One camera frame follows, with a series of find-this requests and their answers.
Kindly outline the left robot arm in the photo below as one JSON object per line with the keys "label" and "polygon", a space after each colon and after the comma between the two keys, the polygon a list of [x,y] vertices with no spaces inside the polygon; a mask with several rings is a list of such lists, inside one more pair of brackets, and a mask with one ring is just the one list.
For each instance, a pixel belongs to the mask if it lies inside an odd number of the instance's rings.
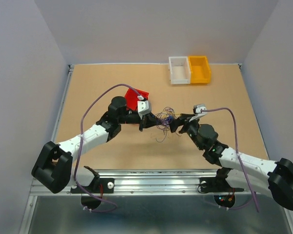
{"label": "left robot arm", "polygon": [[99,186],[99,174],[90,167],[79,169],[81,156],[112,140],[121,131],[122,124],[138,124],[143,130],[147,121],[152,126],[157,123],[148,100],[138,97],[137,110],[131,111],[124,97],[114,97],[107,112],[88,130],[82,130],[81,134],[60,143],[46,143],[31,175],[54,194],[67,185],[80,185],[88,192],[94,192]]}

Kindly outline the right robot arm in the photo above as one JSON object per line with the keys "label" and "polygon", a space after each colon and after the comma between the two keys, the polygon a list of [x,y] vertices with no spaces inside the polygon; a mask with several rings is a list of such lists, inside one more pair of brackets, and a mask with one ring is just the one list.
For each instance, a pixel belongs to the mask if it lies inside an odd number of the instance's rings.
{"label": "right robot arm", "polygon": [[249,189],[272,197],[280,206],[293,211],[293,163],[281,158],[279,161],[260,159],[221,143],[218,133],[209,124],[199,124],[194,115],[182,114],[170,124],[171,132],[186,133],[195,146],[202,150],[210,164],[221,167],[215,178],[220,190],[229,187]]}

